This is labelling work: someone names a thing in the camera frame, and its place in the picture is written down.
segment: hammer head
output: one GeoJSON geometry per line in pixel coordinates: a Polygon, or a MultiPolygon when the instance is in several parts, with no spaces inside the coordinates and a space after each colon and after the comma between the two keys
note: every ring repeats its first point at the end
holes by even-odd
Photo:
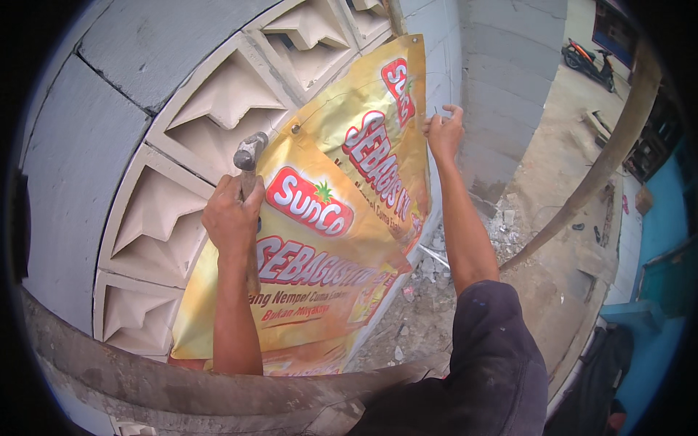
{"type": "Polygon", "coordinates": [[[253,172],[257,169],[257,161],[268,144],[269,137],[264,132],[248,136],[240,142],[240,146],[232,157],[232,162],[235,167],[242,171],[253,172]]]}

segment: yellow banner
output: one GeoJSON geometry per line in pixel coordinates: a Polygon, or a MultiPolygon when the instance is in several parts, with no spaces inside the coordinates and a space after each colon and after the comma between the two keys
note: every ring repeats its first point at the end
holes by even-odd
{"type": "MultiPolygon", "coordinates": [[[[405,36],[354,62],[263,153],[262,290],[249,303],[265,374],[341,371],[357,330],[411,270],[405,254],[429,213],[423,116],[424,44],[405,36]]],[[[207,243],[177,313],[171,363],[211,367],[217,259],[207,243]]]]}

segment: hammer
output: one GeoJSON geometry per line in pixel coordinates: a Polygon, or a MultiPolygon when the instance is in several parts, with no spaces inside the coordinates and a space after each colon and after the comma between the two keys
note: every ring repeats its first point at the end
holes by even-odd
{"type": "MultiPolygon", "coordinates": [[[[267,148],[269,137],[264,132],[257,132],[252,136],[248,136],[240,142],[240,145],[232,157],[235,167],[240,170],[241,178],[241,200],[247,200],[247,197],[255,188],[255,178],[257,177],[257,161],[262,155],[262,151],[267,148]]],[[[247,292],[250,295],[259,295],[262,289],[260,283],[260,275],[257,270],[257,238],[252,244],[247,255],[247,292]]]]}

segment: dirt ground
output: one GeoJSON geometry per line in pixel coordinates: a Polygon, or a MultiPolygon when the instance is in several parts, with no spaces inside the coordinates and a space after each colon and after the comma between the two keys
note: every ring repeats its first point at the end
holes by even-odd
{"type": "MultiPolygon", "coordinates": [[[[624,83],[611,94],[566,66],[558,67],[540,125],[497,204],[497,215],[492,219],[480,216],[500,263],[516,254],[554,216],[600,152],[583,122],[584,112],[601,110],[615,126],[627,95],[624,83]]],[[[622,183],[622,177],[616,179],[616,184],[622,183]]],[[[616,192],[622,192],[622,186],[616,186],[616,192]]],[[[574,220],[584,223],[582,231],[567,226],[527,262],[501,274],[501,280],[519,292],[524,321],[543,354],[551,379],[568,353],[579,354],[581,350],[570,349],[570,345],[579,334],[588,335],[580,332],[583,320],[598,312],[600,303],[590,303],[595,279],[580,270],[588,270],[583,265],[588,261],[583,253],[615,255],[618,235],[611,235],[604,249],[597,244],[594,232],[596,226],[603,233],[608,212],[606,200],[593,198],[574,220]]],[[[443,229],[434,234],[430,248],[445,254],[443,229]]],[[[613,262],[608,263],[612,269],[613,262]]],[[[607,273],[615,276],[615,270],[607,273]]],[[[448,269],[425,257],[403,289],[409,291],[410,287],[412,295],[396,295],[345,372],[382,368],[451,351],[455,298],[448,269]]]]}

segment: orange motorcycle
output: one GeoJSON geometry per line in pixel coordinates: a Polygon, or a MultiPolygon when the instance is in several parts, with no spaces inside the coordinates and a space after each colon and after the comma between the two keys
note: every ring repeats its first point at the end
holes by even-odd
{"type": "Polygon", "coordinates": [[[608,92],[614,92],[616,90],[616,85],[613,81],[613,66],[609,60],[611,52],[608,50],[594,50],[604,57],[604,65],[601,67],[601,70],[599,70],[596,65],[594,65],[594,60],[596,60],[594,52],[585,49],[571,38],[568,39],[570,44],[563,47],[563,56],[565,57],[567,66],[572,70],[577,70],[601,82],[608,92]]]}

